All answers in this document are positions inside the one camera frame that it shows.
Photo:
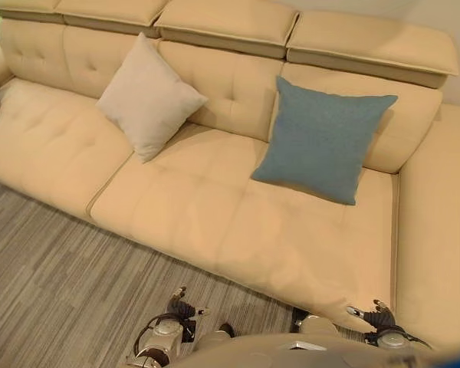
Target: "dark pillow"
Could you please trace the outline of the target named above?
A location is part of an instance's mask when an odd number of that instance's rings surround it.
[[[343,97],[277,80],[280,101],[271,142],[252,178],[291,184],[347,205],[368,146],[397,96]]]

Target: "gray carpet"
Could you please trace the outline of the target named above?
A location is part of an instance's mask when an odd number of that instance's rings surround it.
[[[286,304],[0,185],[0,367],[117,367],[181,285],[212,309],[196,339],[226,321],[238,334],[291,325]]]

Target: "sofa seat cushion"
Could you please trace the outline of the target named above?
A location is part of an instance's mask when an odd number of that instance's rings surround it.
[[[395,176],[363,169],[356,206],[250,179],[267,143],[186,124],[130,158],[91,210],[109,230],[335,322],[389,303]]]
[[[0,89],[0,182],[79,218],[131,155],[95,99],[15,78]]]

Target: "beige leather sofa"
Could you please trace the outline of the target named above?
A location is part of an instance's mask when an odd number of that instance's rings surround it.
[[[369,330],[379,298],[410,333],[460,344],[460,107],[450,37],[262,0],[0,0],[0,182],[256,291]],[[141,164],[96,109],[140,31],[209,98]],[[395,94],[356,205],[250,179],[275,79]]]

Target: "white wall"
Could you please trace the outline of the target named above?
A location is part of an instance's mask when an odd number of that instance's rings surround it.
[[[276,0],[300,10],[322,9],[377,15],[426,25],[451,35],[460,63],[460,0]],[[445,102],[460,105],[460,75],[443,86]]]

